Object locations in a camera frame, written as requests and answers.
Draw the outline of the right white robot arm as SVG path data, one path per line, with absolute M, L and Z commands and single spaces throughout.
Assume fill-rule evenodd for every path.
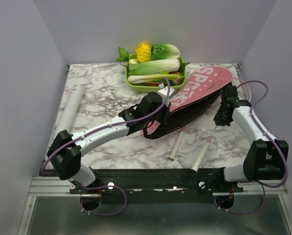
M 242 164 L 224 168 L 225 180 L 281 180 L 283 185 L 288 177 L 287 142 L 278 140 L 263 126 L 249 101 L 238 97 L 236 86 L 228 84 L 222 88 L 221 99 L 215 124 L 230 126 L 232 122 L 237 123 L 250 144 Z

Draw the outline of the pink racket bag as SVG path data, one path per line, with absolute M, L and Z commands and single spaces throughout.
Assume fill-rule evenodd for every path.
M 147 139 L 158 139 L 181 129 L 203 114 L 233 79 L 223 67 L 208 66 L 192 73 L 185 85 L 171 99 L 170 116 L 165 123 L 154 121 L 141 131 Z

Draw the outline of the white shuttlecock tube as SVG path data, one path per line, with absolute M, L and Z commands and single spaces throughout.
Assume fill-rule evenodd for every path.
M 67 103 L 64 106 L 64 110 L 62 112 L 58 125 L 55 129 L 54 136 L 56 136 L 59 132 L 63 130 L 67 130 L 68 132 L 70 131 L 74 123 L 76 113 L 79 108 L 84 91 L 84 86 L 75 85 L 73 87 Z

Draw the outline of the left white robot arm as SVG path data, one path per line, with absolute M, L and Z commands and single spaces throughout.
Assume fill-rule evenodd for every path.
M 170 93 L 168 88 L 150 92 L 139 104 L 87 131 L 74 134 L 67 130 L 59 132 L 47 152 L 46 162 L 52 164 L 60 180 L 76 181 L 83 186 L 92 185 L 96 176 L 91 168 L 81 163 L 81 158 L 96 147 L 144 130 L 150 122 L 165 119 Z

